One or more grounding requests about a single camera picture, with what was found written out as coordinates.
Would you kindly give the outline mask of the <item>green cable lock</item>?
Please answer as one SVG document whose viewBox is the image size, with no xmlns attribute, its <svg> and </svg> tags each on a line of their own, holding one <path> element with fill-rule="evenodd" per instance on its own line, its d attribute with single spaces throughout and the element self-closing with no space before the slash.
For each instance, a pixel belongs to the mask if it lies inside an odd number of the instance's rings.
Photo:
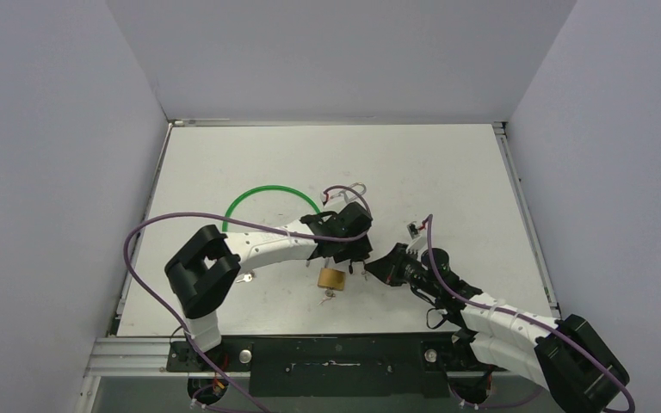
<svg viewBox="0 0 661 413">
<path fill-rule="evenodd" d="M 244 191 L 226 208 L 225 216 L 276 226 L 319 212 L 317 202 L 309 195 L 296 188 L 270 184 Z"/>
</svg>

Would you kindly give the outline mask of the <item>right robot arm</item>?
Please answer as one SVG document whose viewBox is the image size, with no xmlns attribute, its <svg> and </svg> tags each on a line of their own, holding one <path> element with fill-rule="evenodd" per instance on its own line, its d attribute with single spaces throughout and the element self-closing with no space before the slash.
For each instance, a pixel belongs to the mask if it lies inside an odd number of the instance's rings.
<svg viewBox="0 0 661 413">
<path fill-rule="evenodd" d="M 408 286 L 459 327 L 454 362 L 501 367 L 547 390 L 565 412 L 605 412 L 630 377 L 591 324 L 577 315 L 541 316 L 507 305 L 461 279 L 445 250 L 421 255 L 403 243 L 364 266 L 389 287 Z"/>
</svg>

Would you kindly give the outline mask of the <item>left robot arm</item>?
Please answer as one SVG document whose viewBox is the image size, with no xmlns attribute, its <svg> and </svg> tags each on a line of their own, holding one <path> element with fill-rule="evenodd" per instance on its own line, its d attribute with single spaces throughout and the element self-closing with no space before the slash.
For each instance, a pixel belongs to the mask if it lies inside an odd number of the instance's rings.
<svg viewBox="0 0 661 413">
<path fill-rule="evenodd" d="M 201 227 L 164 267 L 194 340 L 188 350 L 191 362 L 204 371 L 220 364 L 217 310 L 239 275 L 288 261 L 362 262 L 372 250 L 367 235 L 372 221 L 364 206 L 352 202 L 338 212 L 308 214 L 268 230 L 222 232 L 216 225 Z"/>
</svg>

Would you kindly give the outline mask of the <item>cable lock keys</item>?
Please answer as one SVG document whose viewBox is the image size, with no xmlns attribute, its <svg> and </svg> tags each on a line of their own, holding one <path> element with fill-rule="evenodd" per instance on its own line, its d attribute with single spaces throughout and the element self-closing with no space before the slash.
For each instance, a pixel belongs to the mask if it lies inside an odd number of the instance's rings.
<svg viewBox="0 0 661 413">
<path fill-rule="evenodd" d="M 253 273 L 248 273 L 248 274 L 243 274 L 240 277 L 238 277 L 235 282 L 236 283 L 245 283 L 245 282 L 251 282 L 255 278 L 255 275 Z"/>
</svg>

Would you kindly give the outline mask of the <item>yellow black padlock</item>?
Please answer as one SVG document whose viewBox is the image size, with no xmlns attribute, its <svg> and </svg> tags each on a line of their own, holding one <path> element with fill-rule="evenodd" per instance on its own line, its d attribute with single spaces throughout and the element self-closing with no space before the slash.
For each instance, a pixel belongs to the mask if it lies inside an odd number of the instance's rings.
<svg viewBox="0 0 661 413">
<path fill-rule="evenodd" d="M 366 273 L 365 265 L 366 265 L 365 260 L 350 260 L 349 273 L 364 275 Z"/>
</svg>

